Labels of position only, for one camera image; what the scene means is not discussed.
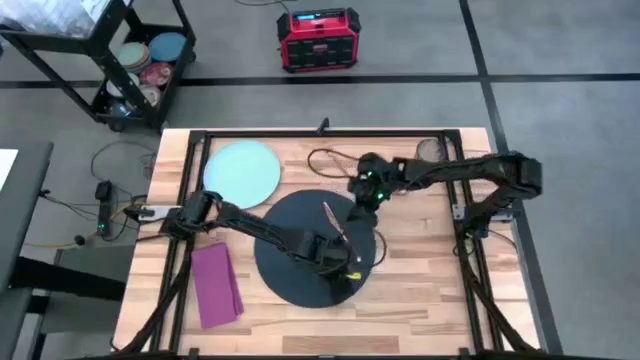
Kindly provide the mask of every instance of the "wooden tabletop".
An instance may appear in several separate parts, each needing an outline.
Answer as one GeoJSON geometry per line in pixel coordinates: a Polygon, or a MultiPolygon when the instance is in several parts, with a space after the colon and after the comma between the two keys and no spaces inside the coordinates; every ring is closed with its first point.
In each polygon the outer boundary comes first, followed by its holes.
{"type": "MultiPolygon", "coordinates": [[[[459,130],[465,157],[490,152],[484,128],[459,130]]],[[[188,137],[186,129],[164,132],[149,189],[149,203],[176,203],[188,137]]],[[[210,153],[237,140],[214,138],[210,153]]],[[[413,157],[421,140],[423,138],[260,138],[259,141],[278,156],[282,175],[275,193],[250,211],[263,216],[279,199],[302,189],[330,190],[352,198],[346,190],[345,179],[322,178],[307,168],[306,156],[315,148],[329,147],[355,157],[376,152],[390,160],[393,156],[413,157]]],[[[196,148],[194,164],[199,163],[201,151],[201,147],[196,148]]],[[[355,166],[355,163],[339,163],[348,172],[355,166]]],[[[329,157],[319,157],[317,164],[327,172],[342,171],[329,157]]],[[[197,166],[194,166],[190,191],[195,189],[196,172],[197,166]]],[[[495,189],[486,181],[472,181],[471,185],[476,201],[495,189]]],[[[446,187],[436,184],[394,196],[381,206],[378,217],[377,229],[384,234],[389,246],[386,260],[372,271],[354,297],[325,309],[296,307],[275,295],[257,271],[253,238],[228,229],[217,229],[209,236],[200,234],[196,248],[227,243],[245,312],[234,323],[201,329],[195,290],[190,282],[180,354],[186,354],[191,347],[200,348],[202,355],[451,355],[457,354],[461,347],[472,348],[459,263],[452,254],[455,237],[446,187]]],[[[151,235],[158,227],[158,224],[146,225],[140,236],[151,235]]],[[[491,229],[512,237],[508,224],[492,224],[491,229]]],[[[524,339],[538,346],[513,245],[495,234],[490,234],[484,244],[496,303],[524,339]]],[[[136,246],[114,336],[117,347],[131,340],[155,308],[167,249],[168,239],[136,246]]],[[[480,304],[478,307],[485,346],[490,347],[485,312],[480,304]]],[[[168,347],[172,321],[173,307],[165,318],[161,348],[168,347]]]]}

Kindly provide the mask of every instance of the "gray floor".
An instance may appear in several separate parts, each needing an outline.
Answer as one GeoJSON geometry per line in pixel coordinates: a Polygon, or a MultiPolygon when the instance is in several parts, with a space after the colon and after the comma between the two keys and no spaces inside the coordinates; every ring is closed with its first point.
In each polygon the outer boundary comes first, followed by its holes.
{"type": "MultiPolygon", "coordinates": [[[[231,0],[183,2],[198,35],[198,62],[187,77],[284,76],[275,41],[280,8],[246,8],[231,0]]],[[[169,4],[138,0],[136,9],[145,21],[171,23],[176,19],[169,4]]],[[[470,4],[490,73],[640,72],[637,1],[470,4]]],[[[290,7],[334,5],[356,8],[364,26],[360,63],[336,74],[475,73],[457,1],[300,0],[290,7]]],[[[46,58],[68,79],[101,78],[87,59],[46,58]]],[[[0,58],[0,81],[42,79],[14,50],[0,58]]],[[[494,91],[511,148],[539,158],[545,167],[545,194],[526,208],[565,351],[637,358],[640,275],[633,264],[640,244],[633,224],[640,193],[633,185],[640,176],[635,156],[640,84],[500,84],[494,91]]],[[[179,90],[170,121],[173,127],[315,126],[326,116],[334,126],[490,128],[477,84],[190,87],[179,90]]],[[[88,166],[100,146],[123,138],[158,144],[152,135],[118,135],[93,124],[59,90],[0,90],[0,140],[5,138],[54,141],[46,186],[75,202],[92,199],[95,180],[88,166]]],[[[148,182],[137,161],[142,154],[114,149],[100,159],[99,172],[131,192],[145,192],[148,182]]],[[[41,202],[28,241],[66,242],[91,227],[41,202]]],[[[129,234],[121,244],[132,238],[129,234]]],[[[24,252],[53,256],[51,250],[24,252]]],[[[45,358],[104,353],[110,331],[52,338],[45,358]]],[[[15,359],[24,358],[24,344],[23,339],[15,359]]]]}

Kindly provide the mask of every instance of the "red power station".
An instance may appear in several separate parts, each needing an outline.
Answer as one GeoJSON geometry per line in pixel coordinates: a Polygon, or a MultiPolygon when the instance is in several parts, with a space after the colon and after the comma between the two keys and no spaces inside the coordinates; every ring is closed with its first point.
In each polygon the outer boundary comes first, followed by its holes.
{"type": "Polygon", "coordinates": [[[278,19],[282,67],[290,73],[351,67],[358,61],[360,30],[352,8],[283,14],[278,19]]]}

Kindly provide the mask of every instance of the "purple towel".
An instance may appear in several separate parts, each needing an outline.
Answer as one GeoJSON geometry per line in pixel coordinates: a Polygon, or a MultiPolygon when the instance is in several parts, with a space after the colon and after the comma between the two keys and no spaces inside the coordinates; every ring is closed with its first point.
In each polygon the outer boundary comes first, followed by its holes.
{"type": "Polygon", "coordinates": [[[191,254],[203,329],[235,321],[244,312],[227,244],[207,246],[191,254]]]}

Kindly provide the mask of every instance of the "metal cart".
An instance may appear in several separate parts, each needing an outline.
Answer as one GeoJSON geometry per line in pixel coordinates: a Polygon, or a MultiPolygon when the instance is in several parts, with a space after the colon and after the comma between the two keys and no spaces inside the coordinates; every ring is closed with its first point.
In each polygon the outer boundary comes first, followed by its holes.
{"type": "Polygon", "coordinates": [[[128,126],[146,126],[161,132],[167,125],[165,116],[175,96],[182,73],[186,65],[196,59],[196,54],[193,51],[196,42],[193,29],[189,24],[180,0],[171,1],[180,17],[182,26],[143,24],[132,8],[133,2],[127,5],[123,0],[110,0],[93,27],[91,34],[86,38],[34,34],[12,30],[8,27],[0,28],[0,34],[59,86],[94,121],[107,124],[109,129],[115,132],[121,132],[128,126]],[[162,98],[155,107],[151,105],[140,92],[140,89],[131,81],[127,71],[109,50],[109,43],[123,19],[126,20],[130,27],[125,42],[141,42],[148,45],[156,35],[165,32],[178,32],[186,37],[186,43],[180,57],[172,64],[174,67],[173,75],[163,91],[162,98]],[[69,83],[35,53],[35,50],[84,54],[91,57],[106,75],[91,104],[80,97],[69,83]],[[108,80],[111,80],[120,90],[123,98],[131,104],[135,110],[135,116],[124,117],[110,114],[111,96],[105,89],[108,80]]]}

